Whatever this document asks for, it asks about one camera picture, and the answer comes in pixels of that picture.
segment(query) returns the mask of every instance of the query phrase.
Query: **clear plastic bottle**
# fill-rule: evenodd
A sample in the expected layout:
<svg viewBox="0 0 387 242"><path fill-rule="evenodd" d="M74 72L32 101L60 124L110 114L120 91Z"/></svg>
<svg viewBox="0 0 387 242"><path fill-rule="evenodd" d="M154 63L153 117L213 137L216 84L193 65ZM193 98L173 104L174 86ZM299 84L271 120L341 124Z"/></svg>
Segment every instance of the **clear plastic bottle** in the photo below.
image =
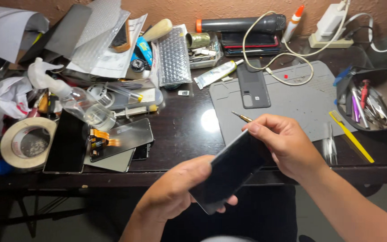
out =
<svg viewBox="0 0 387 242"><path fill-rule="evenodd" d="M62 80L54 80L46 70L62 66L51 65L36 58L28 68L28 78L35 88L48 88L59 97L62 107L72 115L92 125L95 129L107 131L116 123L114 113L99 103L91 94L79 87L71 87Z"/></svg>
<svg viewBox="0 0 387 242"><path fill-rule="evenodd" d="M92 125L95 129L107 131L116 123L113 112L81 88L72 87L70 95L61 98L60 102L67 112Z"/></svg>

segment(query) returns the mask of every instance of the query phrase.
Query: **black pouch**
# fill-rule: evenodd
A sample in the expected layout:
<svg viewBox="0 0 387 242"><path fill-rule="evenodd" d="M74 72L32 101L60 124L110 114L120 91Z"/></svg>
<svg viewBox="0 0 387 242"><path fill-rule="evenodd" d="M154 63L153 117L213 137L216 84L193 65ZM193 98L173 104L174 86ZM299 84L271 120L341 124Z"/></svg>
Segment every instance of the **black pouch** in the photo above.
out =
<svg viewBox="0 0 387 242"><path fill-rule="evenodd" d="M351 99L352 94L349 91L349 87L351 83L354 83L358 88L359 86L363 86L362 81L368 79L370 80L370 87L377 91L380 98L379 101L384 106L384 112L387 113L387 69L367 69L363 67L353 66L349 73L337 83L337 108L338 111L342 114L343 118L353 127L359 130L365 131L379 131L379 130L387 130L387 125L380 124L380 122L375 121L371 122L371 118L367 119L367 122L370 126L370 129L366 129L364 123L362 122L362 118L360 119L360 123L356 123L352 117L348 116L349 113L352 113L350 110L352 107L349 107L348 115L346 114L347 106L346 102L349 97ZM371 97L372 91L369 89L368 97Z"/></svg>

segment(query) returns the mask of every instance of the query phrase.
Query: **power strip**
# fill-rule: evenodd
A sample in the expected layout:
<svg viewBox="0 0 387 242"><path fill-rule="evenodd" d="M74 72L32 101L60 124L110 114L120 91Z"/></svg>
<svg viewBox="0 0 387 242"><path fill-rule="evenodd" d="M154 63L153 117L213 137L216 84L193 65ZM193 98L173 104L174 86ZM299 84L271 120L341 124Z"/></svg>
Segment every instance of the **power strip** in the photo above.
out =
<svg viewBox="0 0 387 242"><path fill-rule="evenodd" d="M317 41L316 36L314 34L310 35L308 41L310 43L311 48L322 48L328 43ZM349 48L350 46L352 46L352 44L353 40L347 41L345 39L340 39L338 41L332 41L327 48Z"/></svg>

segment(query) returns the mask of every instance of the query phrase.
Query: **orange cap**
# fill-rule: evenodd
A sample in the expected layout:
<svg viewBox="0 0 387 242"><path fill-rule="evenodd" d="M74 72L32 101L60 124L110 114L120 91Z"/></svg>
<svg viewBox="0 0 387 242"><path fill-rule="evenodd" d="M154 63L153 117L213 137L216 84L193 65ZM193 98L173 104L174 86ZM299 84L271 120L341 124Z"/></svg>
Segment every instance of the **orange cap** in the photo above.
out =
<svg viewBox="0 0 387 242"><path fill-rule="evenodd" d="M299 9L297 10L297 12L295 13L295 16L301 17L302 11L304 11L304 4L301 5L301 7L299 7Z"/></svg>
<svg viewBox="0 0 387 242"><path fill-rule="evenodd" d="M197 33L201 33L202 32L201 26L202 26L202 19L197 19L196 20L196 32Z"/></svg>

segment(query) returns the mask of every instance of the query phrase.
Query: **bubble wrap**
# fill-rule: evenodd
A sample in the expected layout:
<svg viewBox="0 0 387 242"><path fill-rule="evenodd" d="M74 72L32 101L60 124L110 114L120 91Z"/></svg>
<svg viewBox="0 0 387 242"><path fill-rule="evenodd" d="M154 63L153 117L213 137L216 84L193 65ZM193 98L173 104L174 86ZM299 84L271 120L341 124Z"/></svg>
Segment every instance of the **bubble wrap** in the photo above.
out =
<svg viewBox="0 0 387 242"><path fill-rule="evenodd" d="M117 20L114 28L105 31L75 50L71 60L74 64L78 65L87 72L92 71L96 63L98 63L104 54L105 50L110 46L111 41L119 32L122 25L126 22L126 19L128 19L131 14L130 12L122 9L120 9L119 12L119 19Z"/></svg>
<svg viewBox="0 0 387 242"><path fill-rule="evenodd" d="M87 5L92 14L76 44L76 48L112 29L119 19L120 0L95 0Z"/></svg>
<svg viewBox="0 0 387 242"><path fill-rule="evenodd" d="M186 33L186 26L178 25L158 40L160 86L192 82Z"/></svg>

